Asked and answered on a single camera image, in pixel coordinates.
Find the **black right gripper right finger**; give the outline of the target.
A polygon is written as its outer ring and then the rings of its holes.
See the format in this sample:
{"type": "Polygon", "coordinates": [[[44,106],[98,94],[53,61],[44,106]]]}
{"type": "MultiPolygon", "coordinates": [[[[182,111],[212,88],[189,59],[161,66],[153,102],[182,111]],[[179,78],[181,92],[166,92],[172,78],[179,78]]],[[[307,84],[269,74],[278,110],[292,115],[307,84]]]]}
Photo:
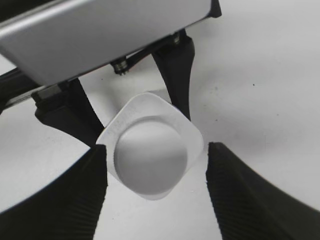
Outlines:
{"type": "Polygon", "coordinates": [[[223,143],[209,143],[205,176],[222,239],[320,238],[318,210],[271,184],[223,143]]]}

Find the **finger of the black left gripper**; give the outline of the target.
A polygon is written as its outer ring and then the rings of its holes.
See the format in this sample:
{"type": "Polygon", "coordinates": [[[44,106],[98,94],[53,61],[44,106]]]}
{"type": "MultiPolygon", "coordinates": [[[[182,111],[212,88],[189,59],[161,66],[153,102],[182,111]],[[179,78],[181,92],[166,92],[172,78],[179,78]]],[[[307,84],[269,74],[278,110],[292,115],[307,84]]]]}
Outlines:
{"type": "Polygon", "coordinates": [[[151,55],[164,80],[171,103],[190,119],[190,78],[195,57],[193,39],[183,29],[178,43],[168,43],[151,55]]]}

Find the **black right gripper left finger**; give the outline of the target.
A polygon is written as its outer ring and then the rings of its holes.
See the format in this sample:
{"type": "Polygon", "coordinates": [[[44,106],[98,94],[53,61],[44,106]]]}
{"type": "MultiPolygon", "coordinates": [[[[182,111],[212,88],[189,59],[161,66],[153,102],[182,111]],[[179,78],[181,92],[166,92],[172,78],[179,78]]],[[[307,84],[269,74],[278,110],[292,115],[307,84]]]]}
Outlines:
{"type": "Polygon", "coordinates": [[[95,145],[49,185],[0,214],[2,240],[92,240],[108,187],[107,150],[95,145]]]}

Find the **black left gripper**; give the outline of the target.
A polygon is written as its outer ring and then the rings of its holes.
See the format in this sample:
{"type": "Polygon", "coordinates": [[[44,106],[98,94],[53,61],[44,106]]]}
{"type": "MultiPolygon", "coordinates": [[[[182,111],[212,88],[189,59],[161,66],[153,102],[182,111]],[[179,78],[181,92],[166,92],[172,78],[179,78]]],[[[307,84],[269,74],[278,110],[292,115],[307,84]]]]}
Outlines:
{"type": "MultiPolygon", "coordinates": [[[[3,0],[0,3],[0,24],[53,1],[54,0],[3,0]]],[[[198,22],[208,18],[219,18],[222,15],[220,2],[217,0],[209,1],[212,6],[208,16],[198,22]]],[[[152,55],[153,52],[162,46],[173,43],[177,44],[179,42],[179,31],[186,30],[187,27],[105,65],[111,65],[116,74],[122,75],[144,57],[152,55]]],[[[87,146],[92,147],[96,144],[104,126],[95,113],[78,79],[80,76],[51,85],[41,85],[15,66],[15,69],[2,74],[0,77],[0,105],[2,108],[5,108],[11,99],[17,98],[39,87],[47,87],[31,94],[36,105],[35,117],[42,124],[60,130],[87,146]]]]}

